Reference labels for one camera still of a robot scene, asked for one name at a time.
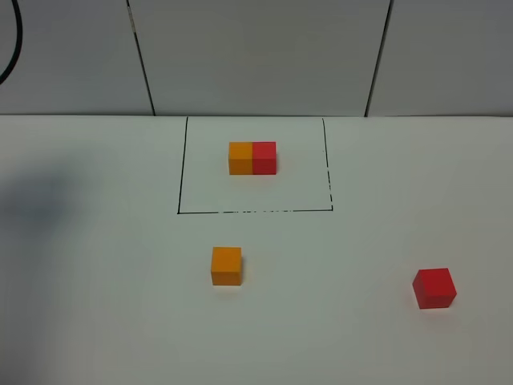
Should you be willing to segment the red template block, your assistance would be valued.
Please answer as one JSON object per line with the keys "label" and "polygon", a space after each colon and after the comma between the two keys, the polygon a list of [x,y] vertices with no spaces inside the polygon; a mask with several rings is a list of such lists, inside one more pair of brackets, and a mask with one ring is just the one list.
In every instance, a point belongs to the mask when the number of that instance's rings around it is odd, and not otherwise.
{"label": "red template block", "polygon": [[252,143],[252,173],[254,175],[277,174],[277,144],[275,142]]}

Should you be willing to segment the orange template block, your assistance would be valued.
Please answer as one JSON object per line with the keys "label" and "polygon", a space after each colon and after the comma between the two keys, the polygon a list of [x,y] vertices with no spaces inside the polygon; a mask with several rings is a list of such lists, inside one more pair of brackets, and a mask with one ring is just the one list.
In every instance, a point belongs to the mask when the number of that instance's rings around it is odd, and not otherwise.
{"label": "orange template block", "polygon": [[230,142],[228,149],[230,175],[252,175],[252,142]]}

